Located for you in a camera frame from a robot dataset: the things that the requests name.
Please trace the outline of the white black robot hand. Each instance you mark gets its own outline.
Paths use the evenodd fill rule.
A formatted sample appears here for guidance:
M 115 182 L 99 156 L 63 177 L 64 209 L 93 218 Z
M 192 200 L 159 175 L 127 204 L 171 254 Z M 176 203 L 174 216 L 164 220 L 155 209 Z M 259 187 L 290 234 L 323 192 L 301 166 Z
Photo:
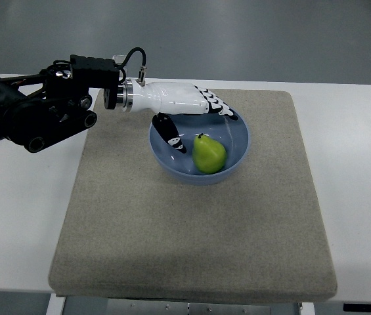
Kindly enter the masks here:
M 125 109 L 130 112 L 152 110 L 155 130 L 168 145 L 182 154 L 186 153 L 186 147 L 171 115 L 218 114 L 238 119 L 231 107 L 215 93 L 191 83 L 149 83 L 143 86 L 130 83 L 127 90 Z

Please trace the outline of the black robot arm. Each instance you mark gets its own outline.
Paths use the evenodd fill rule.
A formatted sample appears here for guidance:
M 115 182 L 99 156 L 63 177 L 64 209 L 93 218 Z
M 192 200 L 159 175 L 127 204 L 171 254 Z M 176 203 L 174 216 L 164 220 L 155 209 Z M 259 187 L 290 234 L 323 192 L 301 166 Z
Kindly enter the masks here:
M 73 54 L 35 75 L 0 77 L 0 140 L 37 153 L 91 128 L 97 115 L 89 90 L 107 90 L 105 106 L 113 109 L 128 61 Z

